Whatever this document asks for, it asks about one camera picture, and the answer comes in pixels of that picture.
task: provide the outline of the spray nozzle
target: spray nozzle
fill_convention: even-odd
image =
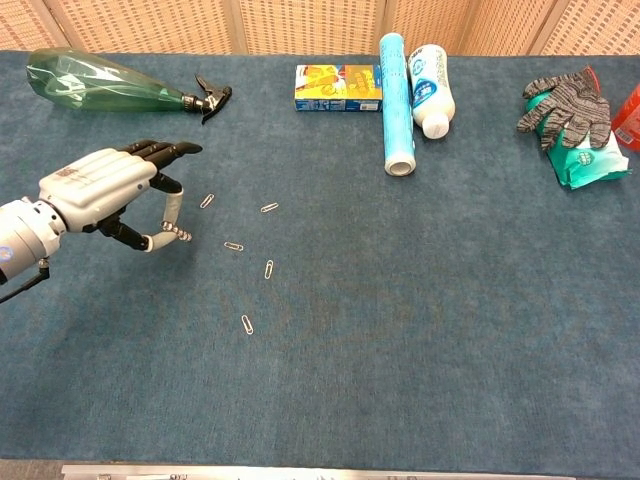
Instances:
[[[222,110],[224,104],[231,97],[231,87],[218,87],[207,82],[200,75],[196,74],[196,81],[204,90],[206,97],[198,98],[196,95],[183,95],[184,109],[187,112],[202,113],[202,124]]]

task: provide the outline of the work glove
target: work glove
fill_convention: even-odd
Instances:
[[[519,132],[531,132],[548,115],[540,144],[549,150],[564,129],[562,146],[578,146],[589,133],[593,148],[604,147],[611,133],[609,102],[600,96],[600,85],[590,66],[579,72],[543,77],[529,83],[522,94],[531,99],[551,91],[535,108],[518,121]]]

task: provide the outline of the black cable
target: black cable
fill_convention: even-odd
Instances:
[[[40,282],[42,282],[44,280],[47,280],[49,278],[49,276],[50,276],[49,275],[49,259],[43,258],[42,260],[40,260],[38,262],[38,267],[39,267],[38,268],[38,275],[33,277],[28,282],[24,283],[20,288],[18,288],[17,290],[14,290],[9,295],[6,295],[6,296],[0,298],[0,303],[4,303],[4,302],[6,302],[8,300],[11,300],[13,297],[18,295],[19,293],[22,293],[22,292],[24,292],[26,290],[29,290],[31,287],[35,287]]]

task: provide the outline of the cardboard box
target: cardboard box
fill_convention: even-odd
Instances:
[[[380,65],[298,65],[294,99],[298,111],[379,112]]]

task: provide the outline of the white bottle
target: white bottle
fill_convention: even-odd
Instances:
[[[427,138],[449,131],[456,104],[449,88],[447,53],[439,45],[423,45],[409,56],[413,92],[413,119]]]

